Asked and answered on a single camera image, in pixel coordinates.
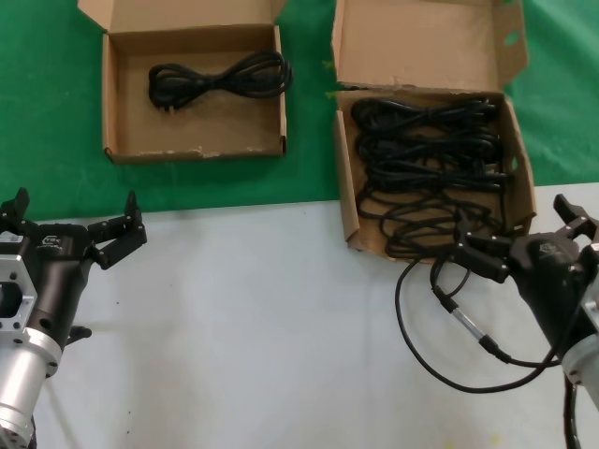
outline box lid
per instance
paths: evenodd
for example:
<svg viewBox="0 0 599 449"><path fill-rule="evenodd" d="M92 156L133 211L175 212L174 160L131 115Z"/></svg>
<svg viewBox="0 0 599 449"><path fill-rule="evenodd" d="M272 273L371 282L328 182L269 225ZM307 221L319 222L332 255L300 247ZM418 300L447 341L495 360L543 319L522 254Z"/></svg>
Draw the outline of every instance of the box lid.
<svg viewBox="0 0 599 449"><path fill-rule="evenodd" d="M109 33L199 26L270 24L285 0L79 0L79 8Z"/></svg>
<svg viewBox="0 0 599 449"><path fill-rule="evenodd" d="M498 91L528 64L520 0L338 0L338 81Z"/></svg>

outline cardboard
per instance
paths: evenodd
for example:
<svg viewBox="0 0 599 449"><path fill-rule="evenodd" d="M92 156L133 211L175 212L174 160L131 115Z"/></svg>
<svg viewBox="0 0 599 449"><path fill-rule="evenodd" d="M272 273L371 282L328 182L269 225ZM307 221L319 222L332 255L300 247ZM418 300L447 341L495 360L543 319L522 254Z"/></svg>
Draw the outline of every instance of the cardboard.
<svg viewBox="0 0 599 449"><path fill-rule="evenodd" d="M106 30L102 120L117 164L283 155L285 94L255 100L210 91L165 112L148 98L148 71L175 63L219 73L255 51L279 51L285 0L79 0Z"/></svg>
<svg viewBox="0 0 599 449"><path fill-rule="evenodd" d="M366 176L354 148L359 130L350 111L369 97L421 107L489 98L500 111L491 126L504 143L504 169L514 175L504 197L506 225L515 234L529 232L536 214L533 172L516 112L501 90L528 63L524 37L518 0L338 0L331 40L337 77L346 86L366 88L338 92L334 124L343 232L350 248L387 257L378 221L358 217L355 200ZM501 216L496 195L455 196ZM434 212L419 214L412 218ZM431 240L442 242L446 238Z"/></svg>
<svg viewBox="0 0 599 449"><path fill-rule="evenodd" d="M499 91L528 64L518 0L339 0L339 82Z"/></svg>

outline white tabletop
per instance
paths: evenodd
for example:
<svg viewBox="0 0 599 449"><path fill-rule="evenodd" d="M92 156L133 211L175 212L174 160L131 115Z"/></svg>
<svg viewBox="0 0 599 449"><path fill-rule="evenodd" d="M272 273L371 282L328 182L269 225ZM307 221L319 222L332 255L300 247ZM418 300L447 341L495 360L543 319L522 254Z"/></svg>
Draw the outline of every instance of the white tabletop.
<svg viewBox="0 0 599 449"><path fill-rule="evenodd" d="M599 217L599 184L537 188L535 231L565 193ZM471 396L421 368L398 329L404 264L350 251L339 204L146 214L149 243L93 268L69 346L36 409L40 449L563 449L562 373ZM461 268L449 267L447 288ZM406 281L408 330L431 364L475 385L528 370L487 355L430 291ZM514 357L548 350L513 283L474 276L462 309ZM579 395L583 447L599 413Z"/></svg>

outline black wire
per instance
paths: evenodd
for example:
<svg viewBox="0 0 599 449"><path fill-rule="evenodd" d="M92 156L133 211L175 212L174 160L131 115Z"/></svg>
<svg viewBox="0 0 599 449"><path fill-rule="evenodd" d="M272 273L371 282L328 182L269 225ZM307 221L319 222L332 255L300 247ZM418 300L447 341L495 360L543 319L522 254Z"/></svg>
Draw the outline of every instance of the black wire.
<svg viewBox="0 0 599 449"><path fill-rule="evenodd" d="M431 265L431 274L429 277L429 280L431 282L431 290L434 293L434 295L437 297L437 299L439 299L439 301L441 302L441 305L444 305L444 302L451 300L457 293L459 293L461 291L461 289L464 287L464 285L468 281L468 278L470 277L470 274L471 274L471 270L467 270L465 276L463 277L463 279L460 282L460 285L458 285L458 287L455 290L453 290L451 293L445 293L443 291L443 289L439 286L439 276L441 274L441 270L445 266L445 263L449 259L450 259L450 254L445 253L445 254L438 256L436 258L436 260L434 261L434 263ZM455 302L452 301L452 303L455 304L455 307L458 307L458 305ZM523 361L523 360L518 360L518 359L512 357L511 355L509 355L508 353L502 351L502 349L497 344L494 344L492 346L492 349L493 349L493 351L489 352L489 353L494 355L495 357L497 357L502 362L504 362L508 365L516 365L518 367L523 367L523 368L541 368L544 366L543 362L527 362L527 361ZM559 366L560 366L560 361L557 359L552 360L548 364L548 368L554 368L554 367L559 367Z"/></svg>
<svg viewBox="0 0 599 449"><path fill-rule="evenodd" d="M293 82L293 69L281 53L259 51L223 73L207 75L179 64L155 65L148 74L148 95L157 108L179 109L210 90L248 98L273 98Z"/></svg>
<svg viewBox="0 0 599 449"><path fill-rule="evenodd" d="M551 366L552 358L557 354L558 350L562 347L565 340L568 338L570 332L574 328L574 325L575 325L576 319L577 319L577 315L578 315L578 311L580 309L579 306L576 308L575 312L572 314L572 317L570 318L568 325L566 326L564 332L562 333L562 336L559 338L558 343L555 344L555 346L553 346L551 348L551 350L545 356L545 358L543 359L541 364L539 366L535 367L535 369L531 373L529 373L528 375L524 376L523 378L521 378L517 381L514 381L509 384L503 384L503 385L497 385L497 386L487 386L487 387L471 387L471 386L465 386L465 385L455 383L455 382L447 379L444 375L440 374L438 371L436 371L433 367L431 367L431 365L429 365L427 363L427 361L422 357L422 355L420 355L420 353L418 352L418 350L412 343L412 340L410 339L410 337L407 333L407 330L405 328L405 323L403 322L402 307L401 307L401 303L400 303L400 293L402 290L402 283L403 283L403 280L406 278L406 276L410 273L410 271L412 271L412 269L419 262L420 262L420 259L416 259L412 263L410 263L410 265L403 271L402 275L400 276L400 278L397 281L397 287L395 289L395 312L397 314L398 324L400 325L400 331L402 333L405 344L408 346L408 348L410 349L410 351L412 352L412 354L414 355L414 357L416 358L418 363L420 363L420 365L422 365L422 367L426 371L428 371L430 375L432 375L437 380L443 382L444 384L446 384L456 390L459 390L463 393L470 393L470 394L476 394L476 395L500 393L503 391L508 391L508 390L512 390L515 388L519 388L525 384L528 384L529 382L533 381L538 376L540 376L541 373L543 373L543 371L546 368L549 368Z"/></svg>
<svg viewBox="0 0 599 449"><path fill-rule="evenodd" d="M580 449L578 439L576 407L577 386L564 376L565 395L563 397L563 433L566 449Z"/></svg>
<svg viewBox="0 0 599 449"><path fill-rule="evenodd" d="M433 258L453 247L454 214L466 213L473 231L503 234L503 147L489 124L497 108L488 99L439 108L367 98L352 107L360 128L356 152L366 181L356 195L358 215L378 220L392 258ZM427 130L427 136L421 135ZM457 192L495 194L492 210Z"/></svg>

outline green cloth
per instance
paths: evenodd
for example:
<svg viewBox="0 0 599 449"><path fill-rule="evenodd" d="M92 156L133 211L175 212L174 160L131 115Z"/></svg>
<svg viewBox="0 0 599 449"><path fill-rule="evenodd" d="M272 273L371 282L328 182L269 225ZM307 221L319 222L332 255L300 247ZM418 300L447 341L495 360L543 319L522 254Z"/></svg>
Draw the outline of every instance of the green cloth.
<svg viewBox="0 0 599 449"><path fill-rule="evenodd" d="M532 66L509 89L537 184L599 181L599 4L526 0ZM0 199L26 187L28 217L338 197L329 46L334 0L288 0L279 23L296 71L283 158L114 166L101 148L102 31L76 0L0 0Z"/></svg>

